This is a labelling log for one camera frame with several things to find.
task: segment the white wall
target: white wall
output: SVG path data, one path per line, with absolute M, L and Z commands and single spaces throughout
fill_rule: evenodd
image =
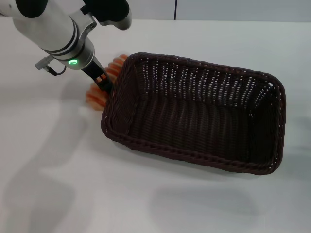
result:
M 311 0 L 178 0 L 176 18 L 311 22 Z
M 67 13 L 72 13 L 82 6 L 82 0 L 56 0 Z M 174 19 L 175 0 L 127 0 L 133 18 Z

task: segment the white table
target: white table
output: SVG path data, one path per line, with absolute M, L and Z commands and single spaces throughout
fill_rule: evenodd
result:
M 53 77 L 0 21 L 1 233 L 311 232 L 311 24 L 134 20 L 90 34 L 98 59 L 145 51 L 269 72 L 287 94 L 284 158 L 268 176 L 134 152 L 84 103 L 92 80 Z

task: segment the green indicator light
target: green indicator light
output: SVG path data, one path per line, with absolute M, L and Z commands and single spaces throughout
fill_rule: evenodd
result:
M 68 63 L 70 65 L 74 65 L 74 64 L 77 64 L 78 63 L 78 60 L 71 60 L 71 61 L 68 61 Z

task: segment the orange toy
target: orange toy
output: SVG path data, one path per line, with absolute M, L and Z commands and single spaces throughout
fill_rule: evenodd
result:
M 105 71 L 109 75 L 113 84 L 115 83 L 127 57 L 127 55 L 121 55 L 113 59 L 113 62 L 109 63 L 108 67 L 105 68 Z M 92 83 L 90 90 L 86 92 L 86 102 L 96 111 L 104 110 L 108 98 L 108 93 L 101 91 L 95 83 Z

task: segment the wicker basket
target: wicker basket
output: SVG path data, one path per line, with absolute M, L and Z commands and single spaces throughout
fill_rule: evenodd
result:
M 270 74 L 137 53 L 122 68 L 102 130 L 133 150 L 264 175 L 282 160 L 285 111 L 284 88 Z

